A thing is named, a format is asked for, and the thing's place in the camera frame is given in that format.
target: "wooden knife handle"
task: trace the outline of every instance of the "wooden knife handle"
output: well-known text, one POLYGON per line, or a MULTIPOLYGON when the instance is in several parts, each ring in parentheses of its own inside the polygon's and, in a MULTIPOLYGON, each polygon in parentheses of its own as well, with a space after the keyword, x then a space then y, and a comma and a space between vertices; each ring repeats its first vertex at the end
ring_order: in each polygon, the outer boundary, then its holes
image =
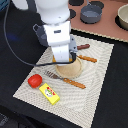
POLYGON ((82 89, 86 88, 85 85, 83 85, 83 84, 81 84, 81 83, 78 83, 78 82, 75 82, 75 81, 72 81, 72 80, 69 80, 69 79, 67 79, 67 78, 64 78, 63 81, 66 82, 66 83, 69 83, 69 84, 71 84, 71 85, 74 85, 74 86, 76 86, 76 87, 82 88, 82 89))
POLYGON ((77 46, 77 49, 78 49, 78 50, 81 50, 81 49, 86 49, 86 48, 89 48, 89 47, 90 47, 89 44, 85 44, 85 45, 77 46))

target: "wire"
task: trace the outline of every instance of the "wire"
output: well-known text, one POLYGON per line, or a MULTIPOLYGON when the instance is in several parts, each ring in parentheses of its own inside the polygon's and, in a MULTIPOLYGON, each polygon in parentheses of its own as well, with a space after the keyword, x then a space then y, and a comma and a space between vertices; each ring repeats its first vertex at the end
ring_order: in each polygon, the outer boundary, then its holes
POLYGON ((4 17, 4 36, 5 36, 5 40, 6 40, 6 43, 9 47, 9 49, 11 50, 11 52, 13 53, 13 55, 18 59, 20 60, 22 63, 24 64, 27 64, 29 66, 35 66, 35 67, 40 67, 40 66, 46 66, 46 65, 54 65, 54 64, 71 64, 73 63, 75 60, 76 60, 76 53, 73 53, 71 52, 70 54, 72 55, 72 61, 71 62, 54 62, 54 63, 45 63, 45 64, 31 64, 31 63, 28 63, 28 62, 25 62, 24 60, 20 59, 16 54, 15 52, 12 50, 9 42, 8 42, 8 39, 7 39, 7 35, 6 35, 6 21, 7 21, 7 15, 8 15, 8 10, 9 10, 9 7, 10 7, 10 3, 11 3, 11 0, 8 0, 9 3, 8 3, 8 6, 7 6, 7 9, 6 9, 6 13, 5 13, 5 17, 4 17))

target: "yellow package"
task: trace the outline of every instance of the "yellow package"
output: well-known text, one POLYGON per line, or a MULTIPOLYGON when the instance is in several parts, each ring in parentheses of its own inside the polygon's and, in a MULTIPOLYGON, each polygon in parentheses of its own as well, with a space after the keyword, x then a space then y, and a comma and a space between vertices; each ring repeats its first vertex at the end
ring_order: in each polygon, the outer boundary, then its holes
POLYGON ((43 95, 49 100, 49 102, 54 105, 56 102, 60 100, 60 97, 48 86, 47 83, 42 85, 39 90, 43 93, 43 95))

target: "woven placemat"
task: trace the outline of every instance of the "woven placemat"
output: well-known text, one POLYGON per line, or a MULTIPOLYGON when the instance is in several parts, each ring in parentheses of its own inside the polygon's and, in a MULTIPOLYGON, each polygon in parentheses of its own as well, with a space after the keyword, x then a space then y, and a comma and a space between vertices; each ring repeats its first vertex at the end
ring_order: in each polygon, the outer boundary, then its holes
MULTIPOLYGON (((34 67, 13 96, 83 128, 90 128, 114 45, 73 36, 77 46, 90 44, 90 48, 79 50, 78 55, 97 59, 96 63, 82 60, 83 72, 78 78, 73 79, 76 82, 85 84, 86 88, 80 89, 61 80, 47 77, 44 75, 44 70, 57 74, 55 65, 50 65, 34 67), (59 102, 51 105, 39 91, 39 88, 32 89, 28 85, 28 78, 34 74, 40 74, 43 77, 42 84, 47 83, 60 96, 59 102)), ((52 56, 51 48, 47 48, 37 64, 51 62, 52 56)))

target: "table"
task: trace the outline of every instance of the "table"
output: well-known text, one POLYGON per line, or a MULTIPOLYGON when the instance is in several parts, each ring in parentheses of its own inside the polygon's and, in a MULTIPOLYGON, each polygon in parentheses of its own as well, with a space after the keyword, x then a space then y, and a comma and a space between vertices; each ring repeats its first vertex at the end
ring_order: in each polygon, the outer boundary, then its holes
MULTIPOLYGON (((13 94, 33 67, 21 63, 9 50, 3 35, 4 13, 0 13, 0 105, 55 128, 80 128, 65 119, 13 98, 13 94)), ((39 44, 32 29, 34 24, 41 25, 38 14, 23 12, 11 6, 7 19, 9 43, 20 58, 30 63, 36 63, 46 49, 39 44)), ((92 128, 127 128, 128 44, 75 30, 71 33, 114 44, 92 128)))

